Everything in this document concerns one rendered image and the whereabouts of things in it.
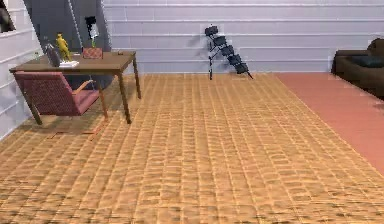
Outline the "black tiered rack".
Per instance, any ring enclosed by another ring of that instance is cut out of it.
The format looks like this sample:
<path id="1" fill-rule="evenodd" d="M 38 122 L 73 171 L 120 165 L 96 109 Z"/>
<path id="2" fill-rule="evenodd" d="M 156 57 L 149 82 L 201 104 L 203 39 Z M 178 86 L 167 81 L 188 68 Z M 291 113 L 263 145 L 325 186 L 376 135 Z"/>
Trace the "black tiered rack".
<path id="1" fill-rule="evenodd" d="M 229 44 L 225 36 L 219 35 L 217 26 L 210 25 L 204 30 L 206 37 L 210 39 L 208 49 L 208 60 L 209 60 L 209 79 L 213 78 L 213 60 L 220 53 L 225 57 L 230 66 L 233 66 L 237 74 L 246 73 L 250 78 L 253 78 L 249 68 L 239 54 L 235 53 L 234 47 Z"/>

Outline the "brown wooden table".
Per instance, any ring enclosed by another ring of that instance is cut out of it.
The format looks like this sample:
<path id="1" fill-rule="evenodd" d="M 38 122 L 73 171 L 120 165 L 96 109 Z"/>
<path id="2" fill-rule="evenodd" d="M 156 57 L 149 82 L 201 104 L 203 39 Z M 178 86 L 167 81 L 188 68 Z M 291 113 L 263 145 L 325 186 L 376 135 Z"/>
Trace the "brown wooden table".
<path id="1" fill-rule="evenodd" d="M 138 73 L 138 66 L 136 60 L 135 51 L 123 51 L 121 54 L 118 52 L 105 52 L 101 59 L 84 59 L 82 56 L 74 55 L 73 59 L 78 61 L 79 64 L 75 67 L 53 67 L 49 64 L 48 56 L 43 55 L 37 59 L 30 60 L 26 63 L 20 64 L 13 68 L 10 68 L 11 73 L 24 71 L 24 72 L 62 72 L 67 75 L 116 75 L 118 77 L 118 83 L 120 88 L 120 94 L 122 98 L 124 113 L 126 122 L 131 124 L 130 111 L 128 106 L 128 100 L 126 97 L 125 85 L 124 85 L 124 71 L 128 68 L 129 64 L 133 65 L 134 77 L 137 98 L 141 99 L 140 80 Z"/>

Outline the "red woven plant pot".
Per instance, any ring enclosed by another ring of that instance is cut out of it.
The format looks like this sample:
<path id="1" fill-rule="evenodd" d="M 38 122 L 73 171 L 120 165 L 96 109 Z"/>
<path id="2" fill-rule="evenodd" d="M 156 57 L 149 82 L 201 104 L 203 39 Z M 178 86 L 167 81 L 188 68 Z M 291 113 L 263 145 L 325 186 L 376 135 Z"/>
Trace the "red woven plant pot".
<path id="1" fill-rule="evenodd" d="M 84 59 L 102 59 L 103 50 L 96 47 L 84 48 L 82 51 L 82 56 Z"/>

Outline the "black flower plant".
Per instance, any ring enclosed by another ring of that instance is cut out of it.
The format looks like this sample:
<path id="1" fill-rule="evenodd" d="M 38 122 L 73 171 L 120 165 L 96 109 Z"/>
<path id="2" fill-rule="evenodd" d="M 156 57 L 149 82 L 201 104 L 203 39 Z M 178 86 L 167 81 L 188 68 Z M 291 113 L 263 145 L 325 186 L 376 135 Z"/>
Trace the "black flower plant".
<path id="1" fill-rule="evenodd" d="M 89 38 L 91 39 L 91 45 L 93 48 L 96 47 L 96 38 L 99 36 L 98 27 L 96 24 L 96 17 L 95 16 L 89 16 L 85 18 L 86 25 L 87 25 L 87 31 Z"/>

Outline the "yellow figurine statue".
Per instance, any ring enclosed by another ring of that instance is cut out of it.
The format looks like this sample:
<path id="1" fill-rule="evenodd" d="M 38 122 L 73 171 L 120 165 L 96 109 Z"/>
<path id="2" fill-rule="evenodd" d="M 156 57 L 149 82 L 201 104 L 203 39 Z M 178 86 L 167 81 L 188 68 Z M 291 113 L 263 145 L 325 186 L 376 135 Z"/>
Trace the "yellow figurine statue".
<path id="1" fill-rule="evenodd" d="M 68 43 L 63 38 L 62 33 L 58 32 L 56 37 L 56 45 L 60 51 L 61 57 L 64 61 L 71 61 L 70 51 L 68 49 Z"/>

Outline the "dark brown sofa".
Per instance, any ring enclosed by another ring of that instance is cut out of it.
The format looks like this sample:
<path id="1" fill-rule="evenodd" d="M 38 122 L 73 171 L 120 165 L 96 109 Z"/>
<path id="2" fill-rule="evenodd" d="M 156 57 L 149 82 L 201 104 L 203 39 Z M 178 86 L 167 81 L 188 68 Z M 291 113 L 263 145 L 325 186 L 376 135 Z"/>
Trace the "dark brown sofa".
<path id="1" fill-rule="evenodd" d="M 337 50 L 333 59 L 331 72 L 334 75 L 352 83 L 384 99 L 384 67 L 366 68 L 349 60 L 354 55 L 371 55 L 384 61 L 384 38 L 374 39 L 366 50 Z"/>

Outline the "dark teal cushion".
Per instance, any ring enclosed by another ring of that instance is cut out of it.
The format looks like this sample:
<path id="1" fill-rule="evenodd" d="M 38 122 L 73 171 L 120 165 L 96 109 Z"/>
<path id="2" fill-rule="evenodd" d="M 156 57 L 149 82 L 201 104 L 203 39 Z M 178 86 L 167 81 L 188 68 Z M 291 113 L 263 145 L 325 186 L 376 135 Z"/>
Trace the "dark teal cushion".
<path id="1" fill-rule="evenodd" d="M 382 68 L 384 67 L 384 61 L 379 57 L 371 55 L 354 55 L 350 56 L 349 60 L 359 66 L 366 68 Z"/>

